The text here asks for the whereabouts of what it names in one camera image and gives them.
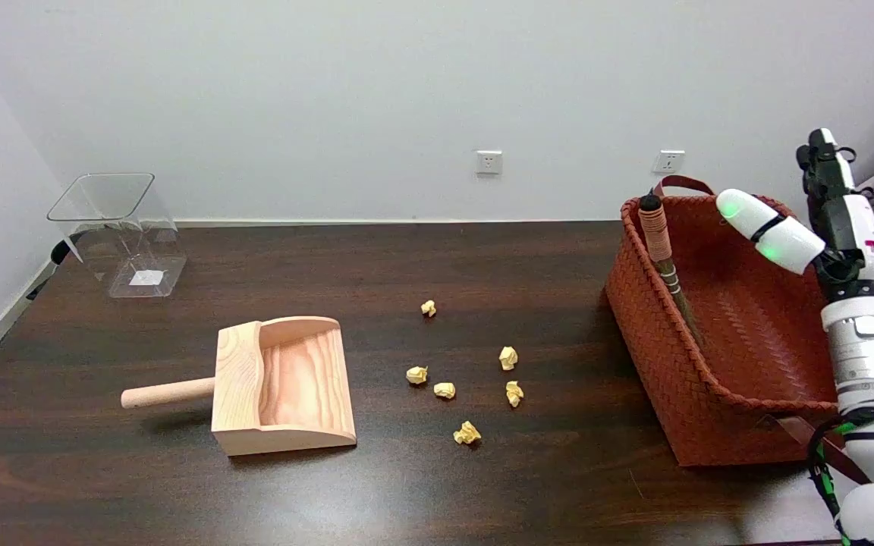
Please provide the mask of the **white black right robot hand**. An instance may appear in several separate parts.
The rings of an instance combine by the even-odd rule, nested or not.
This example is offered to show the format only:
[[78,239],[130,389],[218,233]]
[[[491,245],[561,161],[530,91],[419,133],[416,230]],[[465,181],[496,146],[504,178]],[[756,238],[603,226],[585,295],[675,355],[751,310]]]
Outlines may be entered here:
[[797,275],[812,266],[829,302],[874,297],[874,211],[854,183],[856,157],[828,128],[798,146],[809,227],[746,191],[722,191],[715,207],[770,262]]

